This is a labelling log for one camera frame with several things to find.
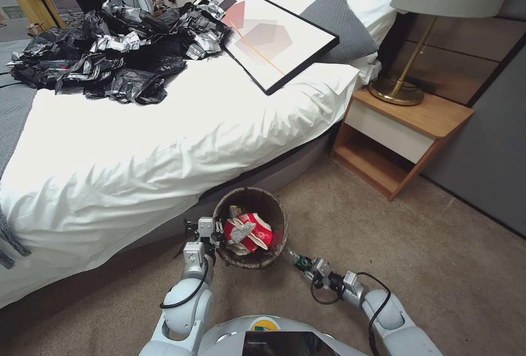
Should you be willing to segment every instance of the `brass lamp base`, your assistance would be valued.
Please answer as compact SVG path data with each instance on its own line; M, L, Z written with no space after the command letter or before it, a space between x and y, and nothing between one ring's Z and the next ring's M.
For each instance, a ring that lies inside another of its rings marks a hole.
M388 78L378 78L369 84L369 92L391 104L396 105L417 105L424 99L424 92L417 87L404 89L404 82L393 82Z

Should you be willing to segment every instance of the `nightstand drawer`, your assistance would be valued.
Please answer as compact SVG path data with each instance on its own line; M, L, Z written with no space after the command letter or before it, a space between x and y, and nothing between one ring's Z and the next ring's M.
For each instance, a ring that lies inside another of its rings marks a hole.
M371 110L357 100L352 101L345 123L413 163L418 162L434 143L433 139Z

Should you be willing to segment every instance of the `screen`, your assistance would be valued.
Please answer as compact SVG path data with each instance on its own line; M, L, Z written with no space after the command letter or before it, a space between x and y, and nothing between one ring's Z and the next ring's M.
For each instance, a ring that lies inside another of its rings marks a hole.
M310 331L247 331L243 356L339 356Z

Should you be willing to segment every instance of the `black picture frame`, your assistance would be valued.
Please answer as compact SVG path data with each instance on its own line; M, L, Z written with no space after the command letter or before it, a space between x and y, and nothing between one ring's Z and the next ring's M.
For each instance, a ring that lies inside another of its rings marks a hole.
M318 60L319 58L321 58L324 54L326 54L328 51L330 51L331 49L333 49L335 46L337 46L339 43L340 43L340 37L339 35L315 24L315 23L312 23L311 21L308 21L306 20L305 18L303 18L302 16L300 15L296 15L294 14L293 12L289 11L288 9L285 9L283 7L281 7L280 5L278 4L275 4L269 0L263 0L265 1L266 3L280 9L281 11L284 11L286 12L287 14L290 14L292 16L294 16L295 18L298 18L299 20L305 22L305 23L308 23L309 25L313 26L313 27L316 27L318 29L320 29L321 31L333 36L333 39L331 41L329 41L327 44L325 44L323 47L319 48L316 52L314 52L311 56L309 56L307 59L305 59L304 61L302 61L301 63L299 63L294 69L292 69L290 72L288 72L287 74L285 74L282 78L280 78L277 82L275 82L275 84L273 84L272 86L270 86L268 89L265 89L263 86L261 86L261 84L258 82L258 80L246 69L246 67L243 66L243 64L226 48L225 45L222 45L222 48L225 52L227 52L231 58L233 58L236 63L238 63L242 69L245 70L245 72L248 74L248 76L252 79L252 81L254 81L254 83L267 95L267 96L270 96L272 95L273 93L275 93L278 89L280 89L282 86L284 86L287 82L289 82L290 80L292 80L294 77L296 77L299 73L301 73L303 70L305 70L307 67L309 67L311 64L313 64L316 60Z

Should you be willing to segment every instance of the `pile of plastic bags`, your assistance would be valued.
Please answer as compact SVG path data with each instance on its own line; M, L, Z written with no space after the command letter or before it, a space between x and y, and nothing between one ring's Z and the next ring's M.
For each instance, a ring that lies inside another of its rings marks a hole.
M139 8L85 15L82 28L51 28L33 37L8 63L13 77L56 94L79 92L88 99L156 104L166 97L164 81L221 51L230 28L215 1L187 3L159 17Z

